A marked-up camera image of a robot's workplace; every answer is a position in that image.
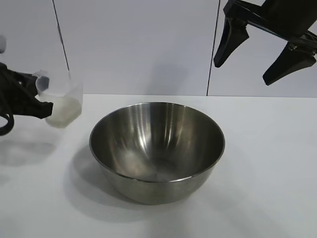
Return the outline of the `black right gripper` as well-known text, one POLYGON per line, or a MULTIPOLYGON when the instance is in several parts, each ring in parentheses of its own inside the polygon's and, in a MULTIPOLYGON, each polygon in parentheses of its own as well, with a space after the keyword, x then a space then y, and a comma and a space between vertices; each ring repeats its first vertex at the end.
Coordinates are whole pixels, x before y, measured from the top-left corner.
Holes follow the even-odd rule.
POLYGON ((247 24, 289 42, 263 74, 267 86, 316 63, 317 36, 309 31, 317 20, 315 0, 266 0, 261 6, 243 0, 229 0, 223 11, 226 17, 213 59, 215 67, 221 67, 249 38, 247 24))

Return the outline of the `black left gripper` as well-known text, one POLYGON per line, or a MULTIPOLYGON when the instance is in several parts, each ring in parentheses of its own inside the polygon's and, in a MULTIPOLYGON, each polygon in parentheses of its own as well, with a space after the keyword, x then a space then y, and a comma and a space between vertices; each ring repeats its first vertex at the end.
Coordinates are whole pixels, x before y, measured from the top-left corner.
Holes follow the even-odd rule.
MULTIPOLYGON (((40 101, 35 86, 36 77, 13 71, 0 64, 0 111, 4 114, 44 119, 52 115, 53 103, 40 101)), ((48 89, 50 79, 39 78, 39 88, 48 89)))

